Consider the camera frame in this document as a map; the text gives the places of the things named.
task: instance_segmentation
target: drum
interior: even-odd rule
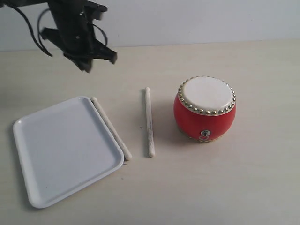
[[[174,116],[179,129],[200,142],[221,137],[236,114],[235,93],[217,78],[197,76],[180,85],[174,101]]]

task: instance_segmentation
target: white table surface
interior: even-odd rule
[[[300,40],[118,48],[82,73],[60,51],[0,53],[1,225],[300,224]],[[180,133],[173,100],[196,75],[225,80],[237,115],[217,141]],[[147,157],[150,87],[156,156]],[[18,118],[96,96],[133,154],[118,171],[43,210],[28,202],[12,135]]]

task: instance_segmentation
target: plastic tray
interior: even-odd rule
[[[45,208],[119,169],[124,154],[88,97],[22,117],[13,126],[30,203]]]

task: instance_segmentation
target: drumstick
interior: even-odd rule
[[[102,119],[104,120],[104,122],[107,125],[108,129],[112,133],[114,139],[116,140],[116,142],[120,146],[122,152],[124,153],[124,157],[125,157],[126,161],[131,160],[132,159],[132,155],[131,155],[130,151],[128,150],[128,148],[126,147],[126,145],[124,144],[124,142],[121,140],[121,138],[117,134],[117,131],[115,130],[115,128],[113,127],[112,123],[108,119],[108,117],[105,114],[104,110],[102,109],[101,105],[97,101],[96,97],[92,97],[91,101],[94,104],[94,106],[97,109],[97,111],[100,114],[100,116],[102,117]]]
[[[148,151],[149,157],[155,156],[154,141],[153,141],[153,127],[152,127],[152,111],[151,111],[151,98],[150,88],[145,89],[145,102],[146,102],[146,120],[147,120],[147,132],[148,132]]]

